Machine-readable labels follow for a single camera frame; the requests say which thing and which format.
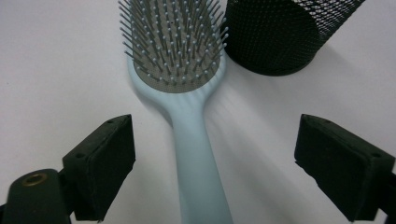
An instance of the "white surface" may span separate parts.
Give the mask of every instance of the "white surface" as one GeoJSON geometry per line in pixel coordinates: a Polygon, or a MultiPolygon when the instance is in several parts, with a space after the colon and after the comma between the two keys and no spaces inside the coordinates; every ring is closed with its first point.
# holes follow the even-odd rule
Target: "white surface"
{"type": "MultiPolygon", "coordinates": [[[[330,119],[396,156],[395,10],[366,1],[291,76],[228,61],[205,119],[235,224],[347,223],[294,163],[299,120],[330,119]]],[[[13,180],[61,170],[105,120],[132,114],[137,162],[104,223],[180,222],[172,130],[134,91],[119,19],[116,1],[0,2],[0,203],[13,180]]]]}

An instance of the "black mesh cylinder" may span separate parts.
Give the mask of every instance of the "black mesh cylinder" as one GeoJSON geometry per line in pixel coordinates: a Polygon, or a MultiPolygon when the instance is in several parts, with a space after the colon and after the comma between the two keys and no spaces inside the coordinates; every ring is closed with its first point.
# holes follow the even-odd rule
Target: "black mesh cylinder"
{"type": "Polygon", "coordinates": [[[255,73],[284,76],[308,65],[364,0],[229,0],[227,54],[255,73]]]}

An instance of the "hairbrush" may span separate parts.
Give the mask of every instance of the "hairbrush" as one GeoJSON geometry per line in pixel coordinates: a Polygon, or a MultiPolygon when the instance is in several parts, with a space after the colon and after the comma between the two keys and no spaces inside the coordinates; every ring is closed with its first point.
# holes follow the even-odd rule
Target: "hairbrush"
{"type": "Polygon", "coordinates": [[[225,72],[219,1],[119,4],[134,86],[172,120],[182,223],[232,224],[203,117],[225,72]]]}

